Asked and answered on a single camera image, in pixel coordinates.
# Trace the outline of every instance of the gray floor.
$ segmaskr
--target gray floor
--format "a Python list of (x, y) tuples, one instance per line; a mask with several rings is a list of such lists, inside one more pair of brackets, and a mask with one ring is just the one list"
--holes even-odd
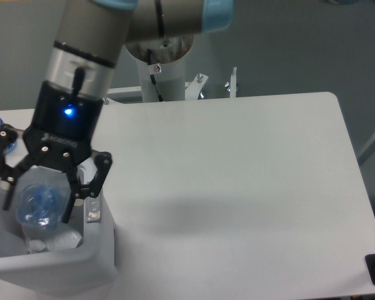
[[(225, 97), (223, 84), (237, 66), (240, 96), (330, 91), (359, 150), (375, 130), (375, 2), (235, 2), (227, 31), (196, 38), (187, 79), (207, 74), (207, 95)], [(0, 2), (0, 109), (34, 106), (64, 3)], [(136, 85), (136, 68), (124, 51), (112, 86)], [(375, 208), (375, 155), (362, 173)]]

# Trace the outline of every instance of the white tabletop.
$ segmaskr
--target white tabletop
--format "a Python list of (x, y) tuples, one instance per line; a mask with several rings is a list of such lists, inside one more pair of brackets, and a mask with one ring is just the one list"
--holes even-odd
[[(32, 113), (1, 116), (25, 128)], [(92, 145), (114, 159), (104, 195), (121, 269), (71, 299), (375, 293), (375, 220), (334, 95), (112, 103)], [(0, 281), (15, 298), (38, 297)]]

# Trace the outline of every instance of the light blue cap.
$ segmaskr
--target light blue cap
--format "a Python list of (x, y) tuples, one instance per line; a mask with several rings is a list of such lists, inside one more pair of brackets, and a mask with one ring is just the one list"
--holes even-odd
[(204, 0), (202, 32), (223, 30), (233, 20), (233, 0)]
[(131, 11), (138, 6), (138, 0), (93, 0), (93, 2), (108, 8)]

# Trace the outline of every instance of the robotic arm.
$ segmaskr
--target robotic arm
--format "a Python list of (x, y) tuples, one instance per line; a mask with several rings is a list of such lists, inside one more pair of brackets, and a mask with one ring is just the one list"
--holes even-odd
[[(229, 26), (233, 0), (69, 0), (52, 50), (31, 125), (23, 132), (0, 128), (0, 176), (11, 205), (18, 179), (33, 165), (67, 174), (71, 197), (96, 198), (111, 167), (108, 152), (91, 148), (91, 139), (121, 47), (126, 42), (211, 32)], [(22, 134), (28, 155), (15, 167), (5, 149)], [(92, 157), (94, 179), (82, 185), (77, 166)]]

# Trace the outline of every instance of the screw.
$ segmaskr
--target screw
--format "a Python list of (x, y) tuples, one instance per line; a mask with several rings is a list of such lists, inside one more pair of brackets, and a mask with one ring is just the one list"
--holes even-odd
[(161, 66), (159, 64), (156, 64), (154, 66), (154, 72), (156, 72), (156, 73), (160, 73), (161, 72)]
[(197, 75), (197, 82), (198, 82), (198, 83), (201, 83), (201, 81), (203, 81), (203, 78), (204, 78), (203, 74), (199, 73), (199, 74)]

